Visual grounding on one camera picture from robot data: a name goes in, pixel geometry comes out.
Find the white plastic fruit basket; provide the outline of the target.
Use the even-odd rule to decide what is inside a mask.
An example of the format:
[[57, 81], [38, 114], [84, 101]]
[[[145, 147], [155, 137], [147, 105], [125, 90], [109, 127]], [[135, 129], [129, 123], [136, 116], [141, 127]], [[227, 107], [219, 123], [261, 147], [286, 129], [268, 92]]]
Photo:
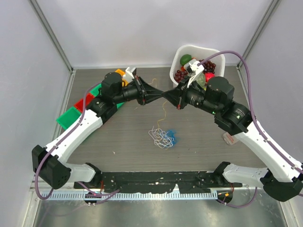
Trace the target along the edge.
[[[177, 70], [181, 69], [180, 59], [185, 54], [190, 54], [193, 58], [196, 58], [197, 60], [202, 60], [210, 57], [211, 55], [219, 52], [217, 49], [213, 48], [206, 48], [206, 47], [199, 47], [195, 45], [183, 45], [177, 49], [177, 52], [175, 54], [175, 57], [173, 59], [169, 76], [172, 81], [172, 86], [175, 88], [178, 85], [178, 82], [175, 81], [175, 73]], [[225, 56], [219, 55], [210, 60], [212, 63], [216, 64], [214, 74], [216, 77], [224, 77], [224, 71], [225, 71]]]

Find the red apple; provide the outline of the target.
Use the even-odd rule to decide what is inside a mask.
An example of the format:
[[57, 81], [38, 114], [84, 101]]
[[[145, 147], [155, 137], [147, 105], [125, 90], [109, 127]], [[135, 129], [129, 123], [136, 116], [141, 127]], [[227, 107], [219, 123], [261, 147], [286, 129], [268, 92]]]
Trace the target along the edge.
[[208, 81], [209, 81], [211, 78], [214, 78], [214, 77], [215, 77], [215, 75], [214, 75], [213, 73], [211, 73], [211, 72], [205, 73], [205, 81], [206, 81], [206, 83], [208, 83]]

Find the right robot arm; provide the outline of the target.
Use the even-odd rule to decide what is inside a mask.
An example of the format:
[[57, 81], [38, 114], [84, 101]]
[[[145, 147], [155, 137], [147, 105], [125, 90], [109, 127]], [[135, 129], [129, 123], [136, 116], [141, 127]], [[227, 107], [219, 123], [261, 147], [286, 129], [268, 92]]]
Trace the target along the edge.
[[262, 188], [277, 201], [287, 201], [301, 194], [303, 189], [302, 163], [286, 161], [288, 154], [281, 150], [250, 110], [233, 100], [234, 86], [224, 77], [214, 77], [202, 89], [196, 81], [182, 80], [177, 87], [162, 96], [181, 110], [191, 105], [214, 116], [214, 123], [237, 138], [265, 164], [264, 168], [237, 166], [222, 162], [215, 170], [214, 182], [220, 187], [241, 183]]

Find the dark purple grape bunch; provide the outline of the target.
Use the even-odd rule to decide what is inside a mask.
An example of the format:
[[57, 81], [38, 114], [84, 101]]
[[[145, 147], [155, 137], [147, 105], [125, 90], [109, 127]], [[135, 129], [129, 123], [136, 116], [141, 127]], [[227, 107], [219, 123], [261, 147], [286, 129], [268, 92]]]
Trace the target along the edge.
[[211, 61], [206, 61], [203, 64], [204, 70], [203, 73], [215, 73], [216, 64]]

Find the green lime fruit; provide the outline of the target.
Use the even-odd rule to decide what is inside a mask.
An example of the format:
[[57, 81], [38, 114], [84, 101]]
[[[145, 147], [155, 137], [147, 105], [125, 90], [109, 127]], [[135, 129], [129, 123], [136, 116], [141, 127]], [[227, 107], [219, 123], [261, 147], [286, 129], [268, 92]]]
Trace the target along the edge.
[[185, 64], [187, 64], [189, 61], [191, 61], [192, 60], [192, 56], [190, 55], [190, 54], [184, 54], [181, 58], [180, 58], [180, 60], [179, 60], [179, 62], [180, 62], [180, 65], [181, 66], [184, 66]]

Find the red and white card box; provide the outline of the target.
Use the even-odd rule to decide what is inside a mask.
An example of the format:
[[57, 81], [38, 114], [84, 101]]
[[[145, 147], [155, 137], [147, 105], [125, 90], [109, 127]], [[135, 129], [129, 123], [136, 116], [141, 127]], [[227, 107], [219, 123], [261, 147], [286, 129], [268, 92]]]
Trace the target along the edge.
[[224, 133], [222, 135], [222, 138], [228, 145], [231, 146], [239, 141], [235, 136], [230, 135], [228, 132]]

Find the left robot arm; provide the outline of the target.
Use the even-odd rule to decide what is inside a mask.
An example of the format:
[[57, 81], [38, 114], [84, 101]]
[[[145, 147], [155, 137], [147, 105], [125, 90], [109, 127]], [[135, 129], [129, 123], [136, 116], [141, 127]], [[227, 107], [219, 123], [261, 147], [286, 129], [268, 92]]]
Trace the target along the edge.
[[108, 73], [101, 82], [99, 94], [83, 109], [80, 117], [58, 138], [32, 150], [33, 171], [53, 189], [67, 182], [84, 182], [89, 188], [100, 185], [100, 171], [90, 163], [68, 164], [73, 151], [96, 129], [106, 123], [120, 103], [136, 100], [146, 105], [161, 97], [162, 91], [146, 83], [133, 73], [121, 76]]

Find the right aluminium frame post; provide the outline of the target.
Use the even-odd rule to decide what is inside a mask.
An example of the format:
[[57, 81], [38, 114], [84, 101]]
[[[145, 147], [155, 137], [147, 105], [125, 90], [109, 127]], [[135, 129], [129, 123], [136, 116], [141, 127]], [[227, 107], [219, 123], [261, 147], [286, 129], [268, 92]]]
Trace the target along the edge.
[[278, 6], [280, 5], [281, 0], [271, 0], [269, 6], [267, 7], [264, 15], [261, 18], [252, 38], [250, 39], [242, 57], [244, 60], [247, 60], [248, 56], [250, 55], [253, 47], [257, 43], [258, 39], [261, 37], [262, 33], [264, 32], [267, 24], [271, 20], [272, 16], [274, 15], [275, 11], [277, 10]]

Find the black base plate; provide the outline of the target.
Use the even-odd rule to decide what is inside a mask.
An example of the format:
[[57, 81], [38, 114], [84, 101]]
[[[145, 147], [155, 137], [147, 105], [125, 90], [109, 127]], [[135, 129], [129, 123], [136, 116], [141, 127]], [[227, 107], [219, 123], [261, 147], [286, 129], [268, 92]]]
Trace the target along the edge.
[[97, 180], [84, 183], [90, 189], [102, 189], [111, 193], [171, 193], [177, 186], [181, 194], [210, 192], [211, 188], [242, 187], [241, 183], [229, 183], [216, 174], [206, 171], [183, 172], [103, 172]]

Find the aluminium frame post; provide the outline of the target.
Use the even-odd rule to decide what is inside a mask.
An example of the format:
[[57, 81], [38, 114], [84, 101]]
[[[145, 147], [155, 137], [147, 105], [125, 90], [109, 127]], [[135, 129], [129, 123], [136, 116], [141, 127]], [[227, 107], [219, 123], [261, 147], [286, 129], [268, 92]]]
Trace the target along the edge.
[[277, 10], [278, 6], [280, 5], [281, 0], [271, 0], [269, 6], [267, 7], [264, 15], [261, 18], [252, 38], [250, 39], [242, 57], [244, 60], [247, 60], [248, 56], [250, 55], [253, 47], [257, 43], [258, 39], [261, 37], [262, 33], [264, 32], [267, 24], [271, 20], [272, 16], [274, 15], [275, 11]]
[[52, 44], [54, 45], [55, 49], [57, 50], [60, 58], [62, 59], [64, 65], [66, 66], [69, 73], [73, 72], [73, 67], [70, 63], [70, 61], [67, 58], [67, 55], [65, 54], [61, 44], [59, 43], [59, 40], [57, 39], [50, 23], [48, 22], [44, 12], [42, 11], [38, 1], [36, 0], [29, 0], [29, 4], [31, 5], [33, 11], [35, 12], [36, 16], [38, 17], [42, 27], [46, 31], [48, 37], [50, 38]]

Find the green plastic bin beside yellow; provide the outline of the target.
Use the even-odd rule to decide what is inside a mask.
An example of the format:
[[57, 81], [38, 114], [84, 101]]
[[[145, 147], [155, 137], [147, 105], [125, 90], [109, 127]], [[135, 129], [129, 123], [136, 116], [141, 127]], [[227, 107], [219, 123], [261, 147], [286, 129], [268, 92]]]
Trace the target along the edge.
[[[97, 95], [99, 95], [99, 89], [101, 88], [101, 84], [98, 84], [96, 87], [94, 87], [93, 89], [90, 90], [90, 93], [96, 97]], [[124, 103], [120, 103], [117, 104], [117, 109], [119, 109]]]

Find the red plastic bin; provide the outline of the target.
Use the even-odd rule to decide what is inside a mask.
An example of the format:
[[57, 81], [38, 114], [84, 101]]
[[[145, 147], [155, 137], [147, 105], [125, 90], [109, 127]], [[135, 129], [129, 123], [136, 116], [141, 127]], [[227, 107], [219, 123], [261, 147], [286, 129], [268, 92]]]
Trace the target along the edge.
[[[95, 97], [91, 94], [91, 93], [88, 93], [86, 95], [86, 99], [85, 99], [85, 107], [88, 106], [88, 104], [94, 99]], [[83, 98], [80, 99], [76, 104], [73, 105], [74, 108], [76, 108], [80, 113], [83, 112]]]

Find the green plastic bin at end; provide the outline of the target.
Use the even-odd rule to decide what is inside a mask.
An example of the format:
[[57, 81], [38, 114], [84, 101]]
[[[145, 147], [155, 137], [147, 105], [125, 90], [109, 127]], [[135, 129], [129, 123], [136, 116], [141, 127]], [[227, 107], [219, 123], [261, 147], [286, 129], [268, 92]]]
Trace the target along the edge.
[[56, 121], [64, 130], [66, 130], [80, 117], [80, 115], [81, 113], [72, 106], [59, 116]]

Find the red and yellow peaches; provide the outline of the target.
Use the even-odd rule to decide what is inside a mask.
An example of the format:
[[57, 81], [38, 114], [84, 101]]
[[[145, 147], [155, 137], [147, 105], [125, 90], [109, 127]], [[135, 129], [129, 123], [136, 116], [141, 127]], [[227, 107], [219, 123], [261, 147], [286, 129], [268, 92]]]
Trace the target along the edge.
[[186, 64], [182, 66], [183, 70], [186, 71], [187, 73], [194, 72], [193, 65], [195, 62], [196, 62], [195, 58], [191, 59], [190, 61], [188, 61]]

